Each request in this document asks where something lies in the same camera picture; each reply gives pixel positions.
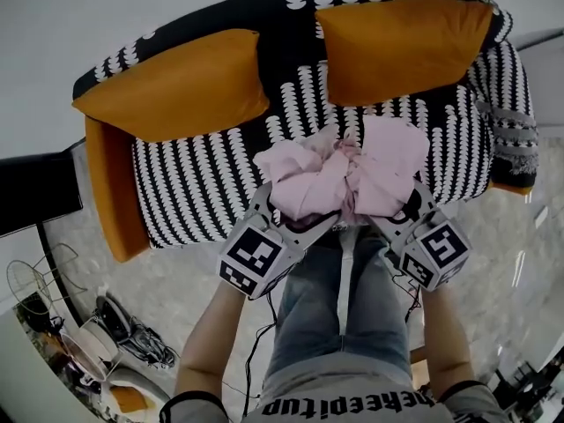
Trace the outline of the orange sofa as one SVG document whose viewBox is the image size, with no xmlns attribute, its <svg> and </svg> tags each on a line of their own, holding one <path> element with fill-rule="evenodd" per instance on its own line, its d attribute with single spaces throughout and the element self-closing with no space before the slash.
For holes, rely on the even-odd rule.
<svg viewBox="0 0 564 423">
<path fill-rule="evenodd" d="M 427 138 L 438 204 L 527 194 L 538 131 L 512 15 L 492 0 L 226 0 L 137 39 L 74 85 L 117 261 L 223 241 L 269 175 L 256 155 L 367 114 Z"/>
</svg>

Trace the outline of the round pink side table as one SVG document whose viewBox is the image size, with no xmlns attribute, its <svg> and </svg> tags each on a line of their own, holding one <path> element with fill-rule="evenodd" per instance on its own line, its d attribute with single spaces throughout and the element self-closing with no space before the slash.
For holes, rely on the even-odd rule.
<svg viewBox="0 0 564 423">
<path fill-rule="evenodd" d="M 85 349 L 79 342 L 66 333 L 61 335 L 61 340 L 67 354 L 85 374 L 89 375 L 97 382 L 105 382 L 107 380 L 108 369 L 100 356 L 97 356 L 89 348 Z"/>
</svg>

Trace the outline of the black rectangular panel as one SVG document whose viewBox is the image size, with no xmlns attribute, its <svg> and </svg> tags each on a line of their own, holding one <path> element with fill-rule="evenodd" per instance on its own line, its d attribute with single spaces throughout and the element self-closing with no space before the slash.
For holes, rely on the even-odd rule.
<svg viewBox="0 0 564 423">
<path fill-rule="evenodd" d="M 82 208 L 70 152 L 0 160 L 0 237 Z"/>
</svg>

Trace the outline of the small orange cushion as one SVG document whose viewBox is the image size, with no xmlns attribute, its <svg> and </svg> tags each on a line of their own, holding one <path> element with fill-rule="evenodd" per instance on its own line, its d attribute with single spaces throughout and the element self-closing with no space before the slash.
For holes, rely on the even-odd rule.
<svg viewBox="0 0 564 423">
<path fill-rule="evenodd" d="M 148 408 L 143 394 L 135 388 L 112 386 L 109 390 L 123 413 L 144 411 Z"/>
</svg>

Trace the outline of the person's blue jeans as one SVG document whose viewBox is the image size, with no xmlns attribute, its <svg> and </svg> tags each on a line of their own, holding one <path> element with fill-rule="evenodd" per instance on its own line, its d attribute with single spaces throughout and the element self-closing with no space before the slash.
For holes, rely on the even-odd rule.
<svg viewBox="0 0 564 423">
<path fill-rule="evenodd" d="M 359 366 L 412 379 L 407 328 L 395 286 L 381 253 L 382 236 L 359 232 L 352 255 L 348 316 L 338 320 L 338 292 L 343 250 L 328 235 L 314 244 L 288 275 L 278 309 L 273 352 L 266 376 L 283 370 Z"/>
</svg>

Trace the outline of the white pet bed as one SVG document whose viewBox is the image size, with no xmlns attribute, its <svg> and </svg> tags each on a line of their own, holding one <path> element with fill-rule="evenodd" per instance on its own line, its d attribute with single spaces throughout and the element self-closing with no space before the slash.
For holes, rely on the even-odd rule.
<svg viewBox="0 0 564 423">
<path fill-rule="evenodd" d="M 169 396 L 154 382 L 128 367 L 117 367 L 105 382 L 96 382 L 90 376 L 80 380 L 85 386 L 94 389 L 93 401 L 98 405 L 102 416 L 114 423 L 160 423 L 160 409 Z M 144 411 L 123 413 L 110 393 L 112 386 L 132 387 L 141 392 L 148 408 Z"/>
</svg>

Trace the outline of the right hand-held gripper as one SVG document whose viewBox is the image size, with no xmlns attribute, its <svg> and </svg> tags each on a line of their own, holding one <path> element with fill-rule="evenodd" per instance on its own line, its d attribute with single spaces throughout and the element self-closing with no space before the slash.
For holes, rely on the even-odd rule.
<svg viewBox="0 0 564 423">
<path fill-rule="evenodd" d="M 433 291 L 462 270 L 471 243 L 454 219 L 436 211 L 431 190 L 418 180 L 413 183 L 409 216 L 400 211 L 394 217 L 368 216 L 367 221 L 399 257 L 397 268 Z"/>
</svg>

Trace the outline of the round white side table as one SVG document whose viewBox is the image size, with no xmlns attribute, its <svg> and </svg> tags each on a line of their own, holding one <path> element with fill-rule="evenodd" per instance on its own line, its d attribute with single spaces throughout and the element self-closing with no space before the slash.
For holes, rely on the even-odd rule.
<svg viewBox="0 0 564 423">
<path fill-rule="evenodd" d="M 92 318 L 79 328 L 78 334 L 81 345 L 93 358 L 111 361 L 119 353 L 116 342 Z"/>
</svg>

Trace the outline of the large orange cushion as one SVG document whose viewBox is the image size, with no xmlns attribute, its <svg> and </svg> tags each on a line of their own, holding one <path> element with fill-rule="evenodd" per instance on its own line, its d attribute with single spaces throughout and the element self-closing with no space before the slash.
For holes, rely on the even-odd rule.
<svg viewBox="0 0 564 423">
<path fill-rule="evenodd" d="M 366 106 L 461 79 L 493 8 L 462 0 L 394 0 L 319 10 L 330 102 Z"/>
<path fill-rule="evenodd" d="M 230 29 L 160 53 L 96 85 L 73 107 L 145 142 L 228 130 L 270 105 L 258 70 L 259 34 Z"/>
</svg>

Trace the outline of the pink cloth garment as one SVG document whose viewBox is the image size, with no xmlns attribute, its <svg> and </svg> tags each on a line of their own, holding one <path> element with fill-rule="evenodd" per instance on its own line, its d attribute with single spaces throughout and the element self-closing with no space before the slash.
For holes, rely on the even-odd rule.
<svg viewBox="0 0 564 423">
<path fill-rule="evenodd" d="M 348 224 L 362 216 L 395 216 L 415 188 L 428 138 L 396 117 L 364 115 L 363 128 L 361 145 L 339 137 L 330 124 L 258 153 L 254 162 L 271 182 L 271 204 L 293 221 L 331 212 Z"/>
</svg>

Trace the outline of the grey fringed scarf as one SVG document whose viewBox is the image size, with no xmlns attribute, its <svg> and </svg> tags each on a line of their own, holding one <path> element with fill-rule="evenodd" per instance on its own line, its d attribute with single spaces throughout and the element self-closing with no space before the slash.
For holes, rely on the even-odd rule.
<svg viewBox="0 0 564 423">
<path fill-rule="evenodd" d="M 478 111 L 492 123 L 493 158 L 511 175 L 534 175 L 538 169 L 538 130 L 534 118 L 477 100 Z"/>
</svg>

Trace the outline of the person's left forearm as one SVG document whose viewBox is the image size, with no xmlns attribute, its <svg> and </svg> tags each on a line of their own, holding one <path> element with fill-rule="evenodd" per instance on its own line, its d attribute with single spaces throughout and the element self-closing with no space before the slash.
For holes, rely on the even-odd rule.
<svg viewBox="0 0 564 423">
<path fill-rule="evenodd" d="M 183 347 L 175 395 L 204 391 L 222 397 L 224 374 L 245 300 L 246 296 L 234 287 L 219 284 Z"/>
</svg>

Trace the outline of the person's right forearm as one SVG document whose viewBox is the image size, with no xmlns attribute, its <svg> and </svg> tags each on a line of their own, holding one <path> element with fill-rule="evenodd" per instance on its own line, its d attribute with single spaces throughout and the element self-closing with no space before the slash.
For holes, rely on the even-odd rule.
<svg viewBox="0 0 564 423">
<path fill-rule="evenodd" d="M 443 285 L 432 292 L 423 291 L 422 303 L 430 387 L 439 399 L 452 386 L 475 379 L 471 352 L 449 288 Z"/>
</svg>

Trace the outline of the black robot vacuum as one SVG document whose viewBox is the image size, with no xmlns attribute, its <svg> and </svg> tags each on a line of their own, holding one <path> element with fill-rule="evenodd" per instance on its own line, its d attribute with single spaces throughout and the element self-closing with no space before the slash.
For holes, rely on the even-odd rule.
<svg viewBox="0 0 564 423">
<path fill-rule="evenodd" d="M 96 309 L 108 333 L 117 343 L 121 343 L 130 337 L 130 321 L 120 304 L 111 296 L 99 295 L 96 298 Z"/>
</svg>

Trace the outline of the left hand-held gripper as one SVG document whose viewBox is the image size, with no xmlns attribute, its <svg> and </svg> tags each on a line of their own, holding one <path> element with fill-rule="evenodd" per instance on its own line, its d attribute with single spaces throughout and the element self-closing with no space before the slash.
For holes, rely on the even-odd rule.
<svg viewBox="0 0 564 423">
<path fill-rule="evenodd" d="M 271 190 L 271 182 L 256 190 L 219 253 L 219 277 L 250 299 L 265 294 L 341 218 L 341 211 L 314 213 L 299 220 L 282 214 L 277 224 Z"/>
</svg>

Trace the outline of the person's grey printed t-shirt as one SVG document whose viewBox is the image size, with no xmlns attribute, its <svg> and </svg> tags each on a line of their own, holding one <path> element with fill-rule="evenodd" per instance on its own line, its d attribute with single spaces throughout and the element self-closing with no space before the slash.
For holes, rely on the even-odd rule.
<svg viewBox="0 0 564 423">
<path fill-rule="evenodd" d="M 433 399 L 384 375 L 292 369 L 272 379 L 241 423 L 511 423 L 481 382 Z"/>
</svg>

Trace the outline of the white cabinet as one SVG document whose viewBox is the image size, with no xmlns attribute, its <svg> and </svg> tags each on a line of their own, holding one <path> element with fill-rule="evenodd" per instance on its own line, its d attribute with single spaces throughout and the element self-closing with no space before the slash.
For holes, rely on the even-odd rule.
<svg viewBox="0 0 564 423">
<path fill-rule="evenodd" d="M 564 138 L 564 27 L 510 40 L 527 72 L 540 136 Z"/>
</svg>

